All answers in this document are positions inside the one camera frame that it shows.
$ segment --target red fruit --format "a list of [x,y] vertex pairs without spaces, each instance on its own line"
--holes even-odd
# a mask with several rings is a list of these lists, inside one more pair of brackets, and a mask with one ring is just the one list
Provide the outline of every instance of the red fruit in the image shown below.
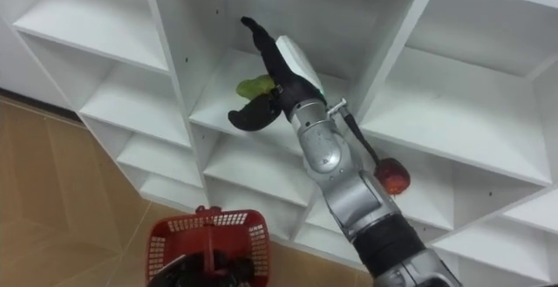
[[389,195],[400,195],[411,185],[409,172],[398,160],[393,158],[381,160],[376,166],[374,176]]

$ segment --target white cabinet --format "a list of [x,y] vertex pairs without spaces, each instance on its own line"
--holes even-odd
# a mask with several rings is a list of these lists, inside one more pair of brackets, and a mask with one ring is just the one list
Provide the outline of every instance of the white cabinet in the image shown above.
[[[227,119],[289,35],[412,184],[404,216],[467,286],[558,279],[558,0],[3,0],[3,18],[145,198],[251,208],[273,239],[362,268],[282,116]],[[370,165],[362,148],[358,152]]]

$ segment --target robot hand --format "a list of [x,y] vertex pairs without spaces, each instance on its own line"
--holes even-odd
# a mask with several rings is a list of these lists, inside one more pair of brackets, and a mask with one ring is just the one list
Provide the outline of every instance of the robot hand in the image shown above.
[[[328,110],[321,90],[308,77],[291,70],[265,29],[248,17],[243,17],[242,23],[252,31],[276,88],[258,113],[254,113],[258,104],[253,101],[233,113],[235,117],[229,114],[233,125],[242,129],[248,123],[257,124],[250,129],[259,130],[285,112],[298,136],[309,176],[322,190],[331,214],[375,278],[376,286],[461,286],[436,252],[421,242],[379,181],[363,170],[357,153],[339,133],[331,118],[337,112],[361,143],[368,144],[347,108],[337,105]],[[239,120],[250,122],[242,124]]]

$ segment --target red basket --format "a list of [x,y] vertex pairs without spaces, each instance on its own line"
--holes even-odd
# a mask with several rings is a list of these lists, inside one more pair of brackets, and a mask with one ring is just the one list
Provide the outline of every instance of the red basket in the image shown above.
[[251,256],[254,287],[264,287],[269,277],[269,233],[263,216],[254,210],[222,212],[199,206],[195,215],[159,221],[147,240],[146,284],[165,265],[179,256],[204,251],[205,271],[214,271],[213,250],[229,259]]

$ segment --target green vegetable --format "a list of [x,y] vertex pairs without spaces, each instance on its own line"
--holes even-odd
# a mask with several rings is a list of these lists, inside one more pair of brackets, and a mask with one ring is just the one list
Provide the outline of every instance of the green vegetable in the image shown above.
[[236,87],[236,93],[245,99],[252,100],[258,95],[269,93],[276,87],[273,79],[264,74],[255,79],[245,79]]

